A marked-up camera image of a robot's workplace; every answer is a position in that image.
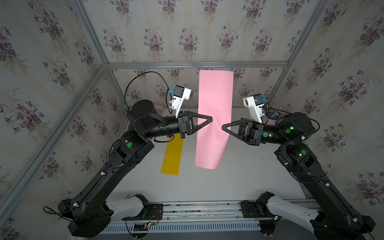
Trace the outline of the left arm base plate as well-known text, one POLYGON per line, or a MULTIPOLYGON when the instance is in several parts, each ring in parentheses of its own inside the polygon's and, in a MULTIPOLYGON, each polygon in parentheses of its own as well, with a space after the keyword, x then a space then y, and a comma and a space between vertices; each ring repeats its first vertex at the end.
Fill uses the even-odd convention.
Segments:
POLYGON ((123 221, 158 221, 163 218, 164 204, 149 204, 135 217, 125 217, 123 221))

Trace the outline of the yellow rectangular paper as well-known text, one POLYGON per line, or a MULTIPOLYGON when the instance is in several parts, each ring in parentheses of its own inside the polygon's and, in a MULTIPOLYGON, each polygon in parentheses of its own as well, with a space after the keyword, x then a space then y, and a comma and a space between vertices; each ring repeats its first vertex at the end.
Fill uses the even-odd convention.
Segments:
POLYGON ((183 143, 184 140, 180 134, 176 134, 175 138, 168 143, 161 169, 162 174, 175 176, 179 174, 183 143))

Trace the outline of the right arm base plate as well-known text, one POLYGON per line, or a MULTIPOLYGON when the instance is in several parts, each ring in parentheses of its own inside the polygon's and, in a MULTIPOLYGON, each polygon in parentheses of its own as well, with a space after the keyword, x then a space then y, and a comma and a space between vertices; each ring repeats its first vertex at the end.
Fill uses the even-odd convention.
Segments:
POLYGON ((242 201, 241 210, 243 218, 272 218, 273 221, 279 221, 282 218, 272 214, 267 205, 260 202, 242 201))

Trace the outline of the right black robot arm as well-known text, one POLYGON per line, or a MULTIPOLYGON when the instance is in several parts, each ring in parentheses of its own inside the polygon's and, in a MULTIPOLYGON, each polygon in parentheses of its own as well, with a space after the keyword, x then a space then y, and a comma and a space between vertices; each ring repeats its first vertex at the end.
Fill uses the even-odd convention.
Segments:
POLYGON ((278 161, 321 208, 317 212, 307 210, 264 192, 255 203, 242 202, 246 213, 283 217, 304 227, 318 240, 362 240, 364 234, 373 231, 375 221, 352 207, 329 179, 313 151, 304 144, 304 139, 316 132, 306 114, 289 114, 273 126, 240 119, 224 124, 222 129, 250 146, 278 144, 274 152, 278 161))

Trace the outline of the pink rectangular paper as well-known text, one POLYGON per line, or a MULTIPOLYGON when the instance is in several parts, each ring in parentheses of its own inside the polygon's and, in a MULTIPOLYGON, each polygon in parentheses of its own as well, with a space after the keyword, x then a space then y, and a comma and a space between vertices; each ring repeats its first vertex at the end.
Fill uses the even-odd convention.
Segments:
POLYGON ((233 72, 199 71, 198 113, 213 121, 197 132, 197 167, 215 170, 220 165, 229 139, 222 126, 232 119, 233 85, 233 72))

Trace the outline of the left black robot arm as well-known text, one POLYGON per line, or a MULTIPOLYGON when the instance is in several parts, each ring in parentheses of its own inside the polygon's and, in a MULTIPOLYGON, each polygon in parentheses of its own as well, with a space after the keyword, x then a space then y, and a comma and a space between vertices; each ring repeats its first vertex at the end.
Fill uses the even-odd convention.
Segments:
POLYGON ((190 111, 162 117, 149 100, 136 102, 126 117, 129 127, 112 145, 105 165, 76 197, 58 204, 60 213, 70 220, 68 229, 74 237, 92 238, 111 222, 148 218, 150 204, 143 195, 111 202, 108 196, 155 147, 156 137, 180 134, 185 138, 213 121, 211 116, 190 111))

